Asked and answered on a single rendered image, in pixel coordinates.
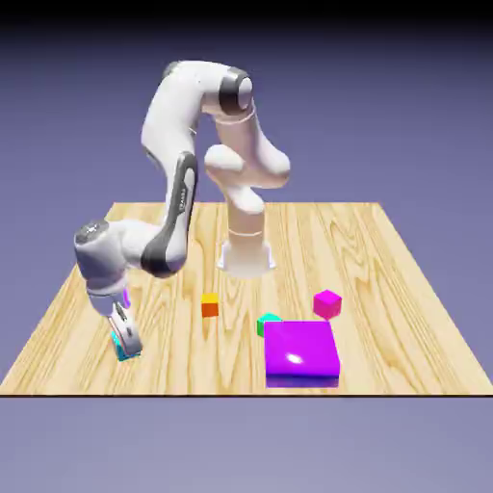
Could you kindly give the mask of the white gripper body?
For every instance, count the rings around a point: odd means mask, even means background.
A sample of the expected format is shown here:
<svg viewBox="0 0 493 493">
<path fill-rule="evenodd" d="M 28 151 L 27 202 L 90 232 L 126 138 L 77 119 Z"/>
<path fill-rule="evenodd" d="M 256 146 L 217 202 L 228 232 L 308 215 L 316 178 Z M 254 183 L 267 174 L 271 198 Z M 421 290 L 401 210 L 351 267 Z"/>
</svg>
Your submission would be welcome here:
<svg viewBox="0 0 493 493">
<path fill-rule="evenodd" d="M 137 330 L 137 326 L 130 312 L 123 307 L 118 301 L 113 302 L 112 314 L 109 322 L 117 335 L 123 350 L 128 355 L 141 353 L 143 344 Z"/>
</svg>

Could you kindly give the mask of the small magenta cube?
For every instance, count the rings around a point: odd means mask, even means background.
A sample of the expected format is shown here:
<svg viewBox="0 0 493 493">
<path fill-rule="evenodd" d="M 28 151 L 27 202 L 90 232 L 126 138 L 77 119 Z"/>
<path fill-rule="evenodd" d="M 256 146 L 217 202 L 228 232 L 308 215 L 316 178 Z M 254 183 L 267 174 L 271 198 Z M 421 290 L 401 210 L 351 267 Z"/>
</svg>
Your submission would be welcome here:
<svg viewBox="0 0 493 493">
<path fill-rule="evenodd" d="M 321 291 L 313 297 L 313 312 L 324 320 L 331 320 L 341 313 L 342 297 L 329 290 Z"/>
</svg>

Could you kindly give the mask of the large purple box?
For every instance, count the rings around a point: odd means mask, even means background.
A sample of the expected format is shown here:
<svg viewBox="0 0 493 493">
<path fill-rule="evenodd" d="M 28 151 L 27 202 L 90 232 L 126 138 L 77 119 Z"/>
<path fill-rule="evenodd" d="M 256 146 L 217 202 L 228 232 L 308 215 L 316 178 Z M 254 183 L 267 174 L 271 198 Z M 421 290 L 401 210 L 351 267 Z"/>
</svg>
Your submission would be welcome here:
<svg viewBox="0 0 493 493">
<path fill-rule="evenodd" d="M 341 363 L 330 322 L 281 321 L 264 326 L 268 388 L 334 388 Z"/>
</svg>

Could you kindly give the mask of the small cyan cube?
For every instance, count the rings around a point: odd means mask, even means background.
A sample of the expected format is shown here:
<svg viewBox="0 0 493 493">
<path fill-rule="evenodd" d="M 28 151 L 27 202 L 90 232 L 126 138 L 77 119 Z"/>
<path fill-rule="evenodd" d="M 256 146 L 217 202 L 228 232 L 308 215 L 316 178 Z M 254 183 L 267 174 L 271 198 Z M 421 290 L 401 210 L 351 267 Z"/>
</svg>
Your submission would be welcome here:
<svg viewBox="0 0 493 493">
<path fill-rule="evenodd" d="M 131 359 L 133 357 L 141 355 L 139 352 L 136 354 L 133 354 L 133 355 L 126 354 L 125 351 L 123 350 L 122 345 L 120 344 L 120 341 L 117 338 L 116 333 L 114 331 L 111 332 L 111 337 L 112 337 L 112 343 L 113 343 L 113 347 L 114 347 L 118 361 L 125 361 L 125 360 L 128 360 L 128 359 Z"/>
</svg>

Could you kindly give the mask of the small green cube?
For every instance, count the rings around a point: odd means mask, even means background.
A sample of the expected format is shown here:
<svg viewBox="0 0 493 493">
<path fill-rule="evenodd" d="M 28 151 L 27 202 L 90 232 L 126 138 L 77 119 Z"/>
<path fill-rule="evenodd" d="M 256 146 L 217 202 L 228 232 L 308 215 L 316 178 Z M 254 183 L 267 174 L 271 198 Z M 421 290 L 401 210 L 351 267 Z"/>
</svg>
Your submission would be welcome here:
<svg viewBox="0 0 493 493">
<path fill-rule="evenodd" d="M 274 313 L 267 312 L 259 317 L 256 321 L 256 333 L 260 337 L 264 337 L 265 323 L 266 322 L 281 322 L 282 319 Z"/>
</svg>

